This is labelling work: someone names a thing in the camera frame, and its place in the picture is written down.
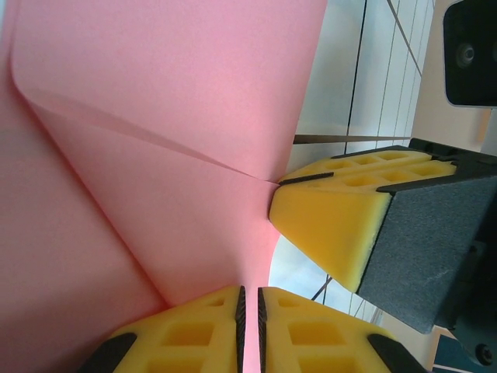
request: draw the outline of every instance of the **camera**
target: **camera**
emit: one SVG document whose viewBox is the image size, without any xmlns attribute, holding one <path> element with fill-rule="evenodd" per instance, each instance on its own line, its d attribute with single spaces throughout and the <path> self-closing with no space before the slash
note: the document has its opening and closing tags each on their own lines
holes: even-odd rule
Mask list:
<svg viewBox="0 0 497 373">
<path fill-rule="evenodd" d="M 453 105 L 497 106 L 497 0 L 463 0 L 443 19 L 445 87 Z"/>
</svg>

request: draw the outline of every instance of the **tiled floor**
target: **tiled floor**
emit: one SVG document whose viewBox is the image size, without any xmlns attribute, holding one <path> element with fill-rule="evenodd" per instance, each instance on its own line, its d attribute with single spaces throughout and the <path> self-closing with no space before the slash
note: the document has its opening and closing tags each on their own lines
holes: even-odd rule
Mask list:
<svg viewBox="0 0 497 373">
<path fill-rule="evenodd" d="M 433 7 L 433 0 L 328 0 L 297 133 L 409 137 Z M 407 144 L 294 145 L 287 171 L 344 152 Z M 325 281 L 321 268 L 281 238 L 271 286 L 312 298 Z M 316 301 L 368 321 L 376 309 L 336 281 Z"/>
</svg>

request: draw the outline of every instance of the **black device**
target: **black device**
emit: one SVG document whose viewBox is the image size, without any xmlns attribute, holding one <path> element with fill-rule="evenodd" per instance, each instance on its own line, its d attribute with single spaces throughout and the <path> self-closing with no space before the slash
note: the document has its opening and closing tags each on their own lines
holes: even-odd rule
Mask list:
<svg viewBox="0 0 497 373">
<path fill-rule="evenodd" d="M 497 157 L 413 138 L 408 148 L 333 158 L 385 150 L 457 168 L 377 189 L 391 203 L 356 293 L 420 333 L 447 328 L 475 363 L 497 371 Z"/>
<path fill-rule="evenodd" d="M 443 18 L 445 87 L 454 105 L 497 106 L 497 0 L 463 0 Z"/>
</svg>

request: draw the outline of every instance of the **yellow foam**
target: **yellow foam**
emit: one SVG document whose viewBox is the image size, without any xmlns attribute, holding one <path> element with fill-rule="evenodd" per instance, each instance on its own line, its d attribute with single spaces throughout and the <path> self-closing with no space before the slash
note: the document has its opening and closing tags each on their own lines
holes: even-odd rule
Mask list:
<svg viewBox="0 0 497 373">
<path fill-rule="evenodd" d="M 395 151 L 340 159 L 356 166 L 336 169 L 334 176 L 324 179 L 278 188 L 269 219 L 311 260 L 355 292 L 391 199 L 376 189 L 454 174 L 456 166 L 429 159 L 420 152 Z M 284 179 L 322 173 L 324 164 L 335 161 L 313 163 Z"/>
<path fill-rule="evenodd" d="M 134 322 L 113 336 L 137 339 L 114 373 L 235 373 L 235 310 L 240 287 Z"/>
<path fill-rule="evenodd" d="M 326 273 L 356 291 L 391 196 L 326 190 L 320 180 L 318 187 L 314 183 L 276 190 L 269 219 Z"/>
<path fill-rule="evenodd" d="M 367 341 L 386 331 L 278 288 L 263 288 L 267 373 L 388 373 Z"/>
<path fill-rule="evenodd" d="M 426 153 L 395 150 L 353 155 L 340 159 L 326 158 L 285 175 L 280 182 L 319 173 L 334 173 L 335 175 L 361 173 L 374 169 L 386 169 L 411 163 L 426 162 L 430 159 L 430 155 Z"/>
</svg>

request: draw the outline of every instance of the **square cutout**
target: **square cutout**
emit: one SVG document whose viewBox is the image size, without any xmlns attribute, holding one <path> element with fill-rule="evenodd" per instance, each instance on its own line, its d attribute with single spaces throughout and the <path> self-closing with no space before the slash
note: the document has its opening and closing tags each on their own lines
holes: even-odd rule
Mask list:
<svg viewBox="0 0 497 373">
<path fill-rule="evenodd" d="M 356 166 L 356 163 L 350 161 L 331 161 L 326 164 L 327 169 L 345 169 L 354 166 Z"/>
<path fill-rule="evenodd" d="M 402 171 L 393 171 L 391 173 L 384 173 L 381 175 L 384 179 L 391 181 L 392 183 L 401 183 L 405 181 L 412 181 L 415 179 L 414 175 L 404 173 Z"/>
<path fill-rule="evenodd" d="M 212 322 L 178 322 L 168 328 L 162 344 L 164 346 L 208 346 L 213 331 Z"/>
<path fill-rule="evenodd" d="M 393 161 L 394 159 L 407 158 L 408 155 L 402 152 L 385 152 L 377 153 L 377 156 L 385 161 Z"/>
<path fill-rule="evenodd" d="M 170 358 L 167 360 L 151 361 L 147 373 L 200 373 L 203 361 L 199 358 Z"/>
<path fill-rule="evenodd" d="M 443 172 L 443 170 L 441 170 L 439 167 L 433 165 L 412 167 L 409 171 L 411 171 L 412 173 L 417 173 L 420 176 L 438 175 Z"/>
<path fill-rule="evenodd" d="M 354 159 L 354 162 L 359 163 L 360 165 L 370 165 L 371 163 L 377 163 L 379 161 L 380 159 L 372 157 L 370 155 L 365 155 Z"/>
<path fill-rule="evenodd" d="M 209 307 L 221 307 L 222 305 L 224 305 L 224 299 L 223 298 L 214 299 L 213 301 L 209 302 L 207 305 Z"/>
<path fill-rule="evenodd" d="M 331 322 L 293 322 L 288 326 L 292 344 L 298 346 L 335 346 L 345 340 Z"/>
<path fill-rule="evenodd" d="M 381 184 L 381 180 L 372 176 L 359 176 L 343 180 L 343 183 L 349 187 L 364 187 L 366 185 Z"/>
<path fill-rule="evenodd" d="M 298 359 L 302 373 L 364 373 L 351 357 L 312 356 Z"/>
</svg>

